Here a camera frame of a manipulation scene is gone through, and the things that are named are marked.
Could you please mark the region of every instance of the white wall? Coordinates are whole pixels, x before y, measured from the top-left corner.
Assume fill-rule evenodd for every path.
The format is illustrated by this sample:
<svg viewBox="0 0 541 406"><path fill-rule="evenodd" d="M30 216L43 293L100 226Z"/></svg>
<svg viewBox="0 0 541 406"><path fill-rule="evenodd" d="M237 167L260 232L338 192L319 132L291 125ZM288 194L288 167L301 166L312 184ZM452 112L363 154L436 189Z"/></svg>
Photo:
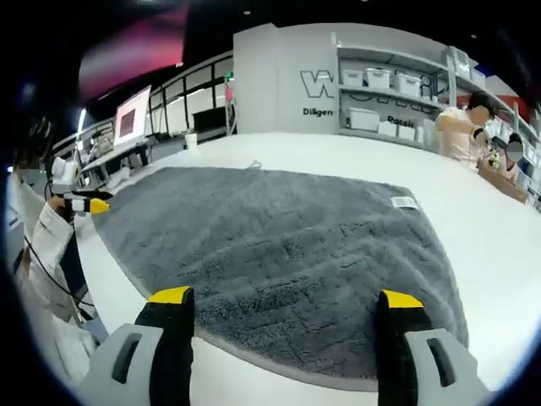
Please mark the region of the white wall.
<svg viewBox="0 0 541 406"><path fill-rule="evenodd" d="M337 131L339 79L333 32L344 45L380 47L435 62L440 62L446 48L406 31L362 24L280 29L268 24L240 32L233 38L239 133ZM305 114L313 109L318 114Z"/></svg>

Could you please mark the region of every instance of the white lab coat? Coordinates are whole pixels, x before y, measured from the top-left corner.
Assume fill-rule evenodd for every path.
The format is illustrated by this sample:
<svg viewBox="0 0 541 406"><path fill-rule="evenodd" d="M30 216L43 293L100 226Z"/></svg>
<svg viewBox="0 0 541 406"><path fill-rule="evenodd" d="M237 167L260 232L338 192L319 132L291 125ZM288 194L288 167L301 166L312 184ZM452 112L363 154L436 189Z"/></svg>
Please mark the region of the white lab coat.
<svg viewBox="0 0 541 406"><path fill-rule="evenodd" d="M47 273L68 290L58 264L73 235L73 227L15 174L10 176L8 187L8 202L24 224L25 237ZM74 385L85 377L96 344L89 332L66 322L74 315L74 302L51 281L41 264L30 252L29 275L19 270L18 285L42 353L57 375L65 383Z"/></svg>

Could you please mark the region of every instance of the ceiling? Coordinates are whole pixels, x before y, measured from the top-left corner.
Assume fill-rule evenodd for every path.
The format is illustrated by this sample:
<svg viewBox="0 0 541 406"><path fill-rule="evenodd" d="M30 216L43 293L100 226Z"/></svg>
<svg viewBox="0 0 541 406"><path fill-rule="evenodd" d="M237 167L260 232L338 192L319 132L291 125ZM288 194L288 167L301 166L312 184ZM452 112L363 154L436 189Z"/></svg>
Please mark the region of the ceiling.
<svg viewBox="0 0 541 406"><path fill-rule="evenodd" d="M146 15L159 13L187 0L93 0L32 3L29 13L24 2L17 41L10 44L15 77L36 83L36 106L46 108L62 122L60 133L76 126L77 80L85 51L115 31ZM426 2L390 0L191 0L184 65L163 69L126 84L93 108L96 115L112 115L116 105L148 84L162 81L194 64L232 49L232 35L252 26L272 22L277 26L318 22L356 22L410 31L435 41L454 45L498 74L515 91L533 103L541 96L541 52L534 38L535 16L520 19L479 18L467 8L440 8ZM480 15L497 15L499 9L476 2Z"/></svg>

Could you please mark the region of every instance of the computer monitor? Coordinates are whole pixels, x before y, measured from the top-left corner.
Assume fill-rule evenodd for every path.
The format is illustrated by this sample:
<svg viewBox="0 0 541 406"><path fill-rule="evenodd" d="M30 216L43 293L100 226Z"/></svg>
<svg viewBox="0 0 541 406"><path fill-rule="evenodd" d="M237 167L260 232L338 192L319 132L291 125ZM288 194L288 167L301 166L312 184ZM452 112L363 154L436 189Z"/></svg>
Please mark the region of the computer monitor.
<svg viewBox="0 0 541 406"><path fill-rule="evenodd" d="M145 117L149 97L150 86L118 107L115 117L115 146L145 135Z"/></svg>

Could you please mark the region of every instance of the towel label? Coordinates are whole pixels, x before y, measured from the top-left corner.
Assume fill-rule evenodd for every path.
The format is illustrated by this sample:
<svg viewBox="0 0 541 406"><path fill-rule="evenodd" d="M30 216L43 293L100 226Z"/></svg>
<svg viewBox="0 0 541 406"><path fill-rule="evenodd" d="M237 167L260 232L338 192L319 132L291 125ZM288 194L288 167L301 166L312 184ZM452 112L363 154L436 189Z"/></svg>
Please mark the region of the towel label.
<svg viewBox="0 0 541 406"><path fill-rule="evenodd" d="M391 203L396 209L409 208L409 209L419 210L417 201L415 201L413 197L409 197L409 196L391 197Z"/></svg>

